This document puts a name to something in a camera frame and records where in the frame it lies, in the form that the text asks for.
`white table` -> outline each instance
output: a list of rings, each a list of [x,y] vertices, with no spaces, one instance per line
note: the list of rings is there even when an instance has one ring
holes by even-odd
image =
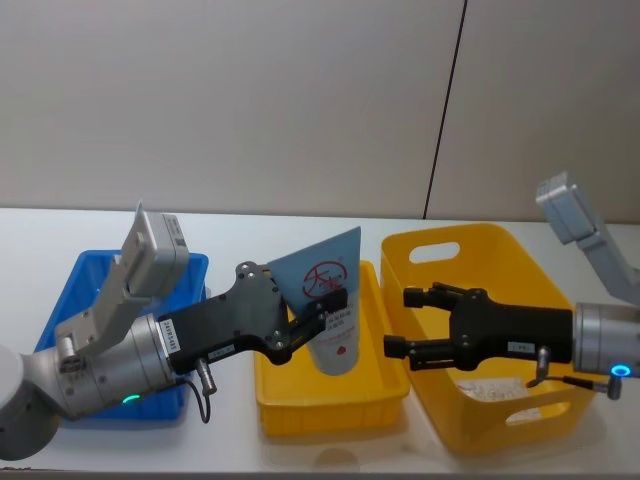
[[[78,254],[119,248],[132,213],[0,209],[0,298],[3,344],[29,353]],[[225,291],[244,260],[265,262],[362,226],[362,258],[380,263],[387,235],[460,223],[419,220],[264,217],[180,214],[192,252],[210,259],[207,285]],[[563,247],[542,223],[502,223],[548,272],[571,301],[613,301],[575,246]],[[640,265],[640,227],[613,226],[627,259]],[[200,422],[195,402],[171,428],[93,430],[64,428],[35,456],[2,466],[97,472],[640,472],[640,382],[623,397],[598,396],[574,434],[540,446],[474,460],[452,457],[441,445],[411,394],[406,421],[386,436],[342,434],[290,440],[265,439],[253,391],[250,353],[213,366],[219,392],[214,418]]]

